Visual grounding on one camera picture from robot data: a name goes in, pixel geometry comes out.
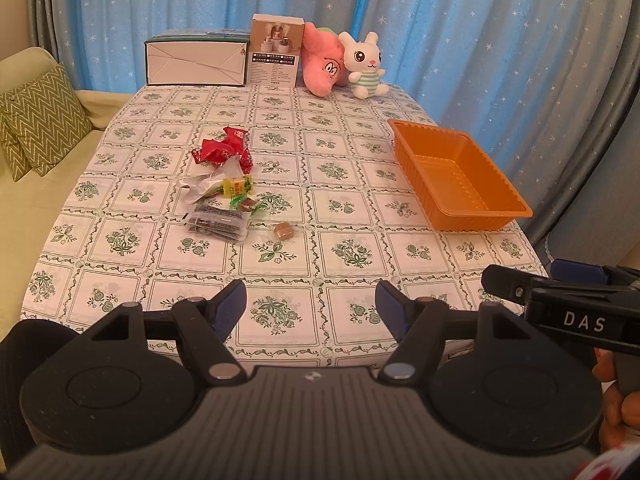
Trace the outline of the person's right hand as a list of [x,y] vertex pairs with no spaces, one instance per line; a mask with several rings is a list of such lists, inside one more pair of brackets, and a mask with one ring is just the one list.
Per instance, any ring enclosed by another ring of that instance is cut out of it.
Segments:
[[639,393],[624,396],[617,385],[614,356],[611,351],[598,349],[597,364],[592,374],[599,382],[606,384],[603,393],[603,422],[599,431],[600,445],[603,451],[615,448],[628,437],[627,430],[639,430],[640,403]]

